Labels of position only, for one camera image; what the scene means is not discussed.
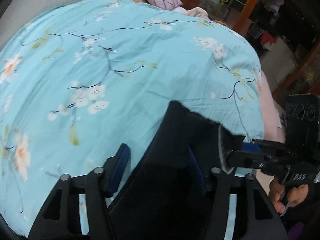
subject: camera lens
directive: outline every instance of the camera lens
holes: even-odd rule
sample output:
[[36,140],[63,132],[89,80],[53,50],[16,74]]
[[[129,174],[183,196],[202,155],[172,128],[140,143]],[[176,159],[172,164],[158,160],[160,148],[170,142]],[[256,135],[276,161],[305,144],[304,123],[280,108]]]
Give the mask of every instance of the camera lens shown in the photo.
[[293,106],[292,105],[287,106],[287,115],[288,116],[293,115]]
[[302,120],[304,118],[304,106],[302,104],[297,104],[296,105],[296,116],[298,119]]
[[308,111],[307,111],[307,116],[310,121],[313,121],[315,119],[316,111],[313,106],[309,106]]

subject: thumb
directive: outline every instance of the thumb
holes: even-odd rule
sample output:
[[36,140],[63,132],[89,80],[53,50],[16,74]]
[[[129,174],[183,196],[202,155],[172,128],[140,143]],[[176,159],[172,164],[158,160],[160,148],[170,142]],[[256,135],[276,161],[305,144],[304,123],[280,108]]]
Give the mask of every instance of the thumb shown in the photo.
[[288,201],[293,202],[290,207],[294,207],[303,202],[309,192],[309,185],[300,185],[299,187],[293,187],[288,192]]

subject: human hand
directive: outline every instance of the human hand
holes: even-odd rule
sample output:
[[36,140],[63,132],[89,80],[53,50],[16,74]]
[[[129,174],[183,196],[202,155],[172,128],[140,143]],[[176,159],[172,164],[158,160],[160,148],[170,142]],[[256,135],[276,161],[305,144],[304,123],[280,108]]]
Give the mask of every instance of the human hand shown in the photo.
[[[270,192],[269,197],[271,199],[271,202],[273,203],[273,206],[275,207],[276,211],[278,213],[282,213],[285,209],[284,204],[280,201],[280,196],[284,192],[284,186],[279,184],[278,178],[274,178],[270,182]],[[293,187],[289,190],[287,199],[289,202],[292,202],[290,207],[294,207],[301,202],[303,202],[309,192],[309,185],[300,185],[299,187]]]

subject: red cloth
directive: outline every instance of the red cloth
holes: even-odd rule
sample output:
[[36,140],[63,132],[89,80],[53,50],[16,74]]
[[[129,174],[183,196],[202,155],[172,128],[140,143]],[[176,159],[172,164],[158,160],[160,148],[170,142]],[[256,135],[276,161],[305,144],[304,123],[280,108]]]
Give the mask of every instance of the red cloth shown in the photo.
[[268,31],[264,31],[261,35],[261,40],[260,40],[260,44],[266,44],[266,43],[270,43],[270,45],[276,43],[276,38],[274,38]]

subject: bed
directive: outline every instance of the bed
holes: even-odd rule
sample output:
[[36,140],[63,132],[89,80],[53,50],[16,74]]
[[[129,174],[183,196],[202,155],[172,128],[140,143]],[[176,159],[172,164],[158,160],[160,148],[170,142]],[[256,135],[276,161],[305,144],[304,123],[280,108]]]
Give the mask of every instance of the bed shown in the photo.
[[[121,143],[130,173],[170,100],[246,141],[264,136],[259,58],[202,18],[83,0],[26,23],[0,59],[0,213],[18,234],[28,235],[60,175],[87,174]],[[86,233],[84,197],[79,205]]]

